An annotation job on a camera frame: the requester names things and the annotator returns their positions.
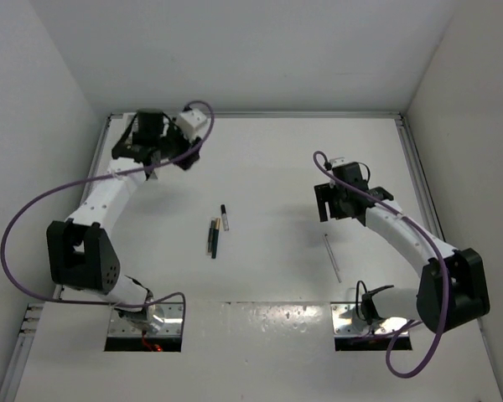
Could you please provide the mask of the dark green gold pencil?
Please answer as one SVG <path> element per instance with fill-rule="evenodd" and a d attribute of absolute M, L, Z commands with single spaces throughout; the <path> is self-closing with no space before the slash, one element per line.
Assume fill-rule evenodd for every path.
<path fill-rule="evenodd" d="M 217 218 L 215 220 L 215 228 L 213 231 L 213 237 L 211 241 L 211 253 L 210 253 L 212 259 L 215 259 L 217 256 L 219 235 L 220 235 L 220 222 L 221 222 L 220 218 Z"/>

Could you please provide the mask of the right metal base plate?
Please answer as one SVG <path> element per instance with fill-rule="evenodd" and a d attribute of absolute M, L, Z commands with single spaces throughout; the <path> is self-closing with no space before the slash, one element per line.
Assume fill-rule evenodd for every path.
<path fill-rule="evenodd" d="M 336 338 L 387 337 L 408 323 L 404 317 L 388 317 L 367 324 L 357 316 L 354 302 L 331 303 L 330 313 Z"/>

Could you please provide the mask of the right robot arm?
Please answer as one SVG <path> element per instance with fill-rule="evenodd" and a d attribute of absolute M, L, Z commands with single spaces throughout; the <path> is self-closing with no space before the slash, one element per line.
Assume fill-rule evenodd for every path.
<path fill-rule="evenodd" d="M 417 289 L 384 285 L 366 291 L 359 313 L 369 324 L 390 316 L 421 321 L 431 331 L 449 331 L 490 311 L 482 257 L 473 249 L 458 249 L 408 218 L 393 195 L 370 188 L 358 162 L 321 166 L 329 182 L 315 186 L 319 218 L 356 219 L 386 240 L 415 270 Z"/>

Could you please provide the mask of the black grey makeup pencil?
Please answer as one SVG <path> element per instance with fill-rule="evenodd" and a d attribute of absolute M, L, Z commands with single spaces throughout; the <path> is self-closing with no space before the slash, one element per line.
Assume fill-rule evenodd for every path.
<path fill-rule="evenodd" d="M 215 231 L 215 218 L 211 218 L 208 237 L 207 237 L 207 243 L 206 243 L 206 254 L 207 255 L 211 254 L 214 231 Z"/>

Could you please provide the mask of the thin clear silver stick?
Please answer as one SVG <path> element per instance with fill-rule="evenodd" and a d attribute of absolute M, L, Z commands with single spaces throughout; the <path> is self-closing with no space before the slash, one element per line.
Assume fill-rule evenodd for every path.
<path fill-rule="evenodd" d="M 324 245 L 327 250 L 329 259 L 330 259 L 330 263 L 331 263 L 332 268 L 334 270 L 335 277 L 336 277 L 338 283 L 342 283 L 342 280 L 340 277 L 340 269 L 339 269 L 338 263 L 334 257 L 334 252 L 333 252 L 333 249 L 332 249 L 331 244 L 329 242 L 328 234 L 323 234 L 323 241 L 324 241 Z"/>

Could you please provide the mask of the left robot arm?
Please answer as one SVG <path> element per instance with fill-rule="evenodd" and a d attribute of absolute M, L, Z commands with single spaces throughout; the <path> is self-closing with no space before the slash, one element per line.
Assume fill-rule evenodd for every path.
<path fill-rule="evenodd" d="M 135 113 L 111 150 L 107 179 L 95 185 L 85 202 L 65 221 L 53 221 L 47 231 L 53 282 L 99 296 L 131 314 L 143 312 L 152 294 L 122 273 L 111 243 L 111 231 L 135 191 L 157 165 L 170 161 L 186 171 L 200 158 L 194 151 L 206 115 L 186 107 L 175 118 L 157 109 Z"/>

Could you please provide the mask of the aluminium frame rail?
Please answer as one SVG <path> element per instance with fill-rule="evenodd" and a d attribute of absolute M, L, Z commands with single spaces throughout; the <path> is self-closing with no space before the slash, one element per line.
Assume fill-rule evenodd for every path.
<path fill-rule="evenodd" d="M 402 149 L 407 160 L 412 184 L 415 188 L 417 202 L 423 216 L 423 222 L 433 235 L 442 240 L 442 227 L 438 219 L 437 211 L 428 186 L 428 181 L 426 179 L 425 172 L 423 171 L 423 165 L 419 157 L 408 120 L 405 116 L 398 114 L 395 118 L 395 122 L 402 144 Z"/>

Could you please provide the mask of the black clear mascara tube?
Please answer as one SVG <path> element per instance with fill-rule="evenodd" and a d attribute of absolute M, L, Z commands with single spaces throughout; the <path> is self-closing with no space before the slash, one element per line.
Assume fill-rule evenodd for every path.
<path fill-rule="evenodd" d="M 222 204 L 220 206 L 220 214 L 221 214 L 221 221 L 222 221 L 222 225 L 223 225 L 223 230 L 229 231 L 230 226 L 229 226 L 229 221 L 228 221 L 228 215 L 227 215 L 227 211 L 226 211 L 226 206 L 224 204 Z"/>

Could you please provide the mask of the metal base plate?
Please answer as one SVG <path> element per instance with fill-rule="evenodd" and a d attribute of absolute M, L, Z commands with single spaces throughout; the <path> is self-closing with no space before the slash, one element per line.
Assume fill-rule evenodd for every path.
<path fill-rule="evenodd" d="M 336 338 L 387 337 L 408 323 L 404 317 L 388 317 L 367 324 L 357 316 L 354 302 L 331 303 L 330 313 Z"/>
<path fill-rule="evenodd" d="M 140 312 L 111 311 L 109 338 L 177 338 L 182 333 L 182 303 L 160 303 Z"/>

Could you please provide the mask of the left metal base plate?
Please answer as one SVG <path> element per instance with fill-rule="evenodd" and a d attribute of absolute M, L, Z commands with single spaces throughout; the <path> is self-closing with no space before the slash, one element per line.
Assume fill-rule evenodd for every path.
<path fill-rule="evenodd" d="M 111 311 L 109 338 L 177 338 L 182 333 L 182 303 L 160 303 L 140 312 Z"/>

